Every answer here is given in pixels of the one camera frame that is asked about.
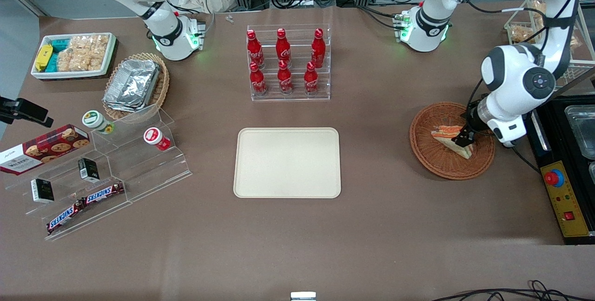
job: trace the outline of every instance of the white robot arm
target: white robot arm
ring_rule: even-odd
[[[425,0],[423,6],[403,11],[399,40],[419,52],[433,51],[444,38],[450,16],[460,0]]]
[[[199,49],[196,20],[176,16],[168,0],[116,0],[142,18],[153,33],[157,49],[170,60],[181,60]]]
[[[514,146],[526,133],[523,114],[546,102],[567,70],[579,0],[544,1],[542,40],[495,47],[483,60],[482,79],[490,94],[468,109],[467,126],[453,139],[458,145],[470,144],[474,131],[489,128],[504,146]]]

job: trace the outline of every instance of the snickers bar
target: snickers bar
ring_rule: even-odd
[[[117,183],[117,184],[111,185],[110,187],[106,187],[106,188],[102,189],[101,191],[95,192],[95,193],[89,195],[88,197],[83,197],[83,198],[81,198],[81,200],[83,201],[83,204],[85,205],[85,207],[87,207],[87,206],[89,206],[89,204],[91,204],[93,202],[101,201],[107,197],[111,197],[112,195],[121,193],[122,191],[124,191],[124,184]]]
[[[78,212],[80,212],[85,207],[85,203],[83,200],[78,200],[77,202],[73,203],[72,206],[68,207],[62,214],[56,216],[53,220],[49,221],[47,226],[47,235],[51,235],[56,229],[64,225],[66,221],[71,219],[75,216]]]

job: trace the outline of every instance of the black machine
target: black machine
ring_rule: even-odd
[[[11,100],[0,96],[0,121],[12,124],[15,119],[25,119],[50,128],[53,119],[47,116],[47,109],[23,98]]]
[[[559,96],[525,121],[565,244],[595,244],[595,157],[590,155],[595,153],[595,112],[591,119],[591,110],[595,95]]]

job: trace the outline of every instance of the yellow control panel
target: yellow control panel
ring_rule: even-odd
[[[542,167],[543,179],[564,237],[588,236],[589,230],[561,161]]]

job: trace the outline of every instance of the red cookie box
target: red cookie box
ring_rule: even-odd
[[[0,155],[0,170],[23,174],[87,144],[89,135],[86,132],[71,124],[64,125],[4,151]]]

